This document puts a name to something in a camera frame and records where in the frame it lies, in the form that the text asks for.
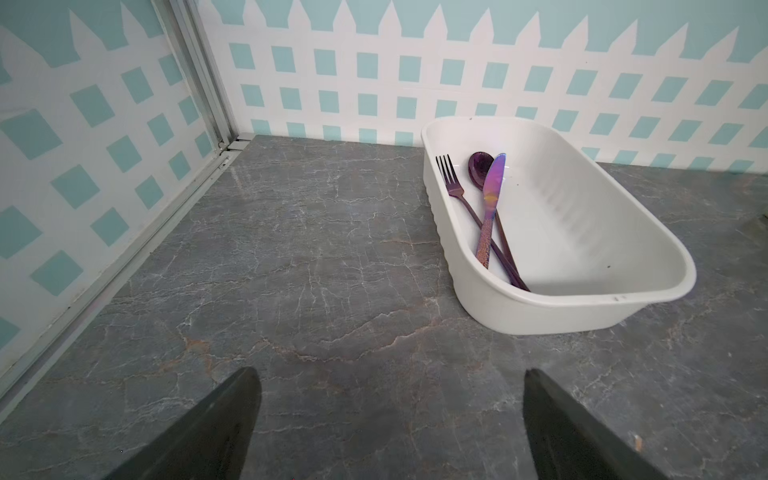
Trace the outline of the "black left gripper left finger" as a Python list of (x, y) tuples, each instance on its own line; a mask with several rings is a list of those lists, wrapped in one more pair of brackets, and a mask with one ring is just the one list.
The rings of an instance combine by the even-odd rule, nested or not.
[(243, 367), (108, 479), (238, 479), (262, 400), (257, 371)]

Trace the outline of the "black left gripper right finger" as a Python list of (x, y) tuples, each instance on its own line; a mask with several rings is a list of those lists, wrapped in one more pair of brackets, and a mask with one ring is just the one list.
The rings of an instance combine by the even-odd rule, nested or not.
[(540, 369), (524, 376), (523, 419), (540, 479), (663, 479)]

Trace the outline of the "purple metal spoon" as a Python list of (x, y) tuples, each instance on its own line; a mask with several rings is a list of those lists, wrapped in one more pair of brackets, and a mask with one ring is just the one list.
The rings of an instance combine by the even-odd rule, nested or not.
[[(485, 179), (494, 161), (494, 157), (486, 152), (478, 151), (470, 155), (468, 159), (468, 171), (472, 183), (480, 190), (483, 189)], [(502, 265), (509, 274), (511, 283), (517, 283), (519, 278), (517, 277), (517, 269), (514, 263), (514, 258), (511, 255), (509, 245), (507, 242), (506, 234), (504, 232), (503, 224), (499, 216), (495, 217), (496, 227), (498, 228), (499, 238), (501, 240), (501, 246), (495, 247), (494, 252), (497, 253)]]

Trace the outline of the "white plastic tub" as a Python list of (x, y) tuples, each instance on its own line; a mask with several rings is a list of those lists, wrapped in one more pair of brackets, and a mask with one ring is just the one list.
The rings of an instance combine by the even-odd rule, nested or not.
[[(647, 305), (685, 296), (696, 281), (681, 241), (595, 161), (554, 129), (515, 117), (443, 117), (422, 129), (423, 180), (454, 291), (482, 325), (510, 335), (612, 327)], [(497, 258), (475, 256), (480, 235), (450, 197), (436, 157), (449, 155), (464, 198), (482, 219), (471, 154), (505, 153), (498, 204), (529, 291)]]

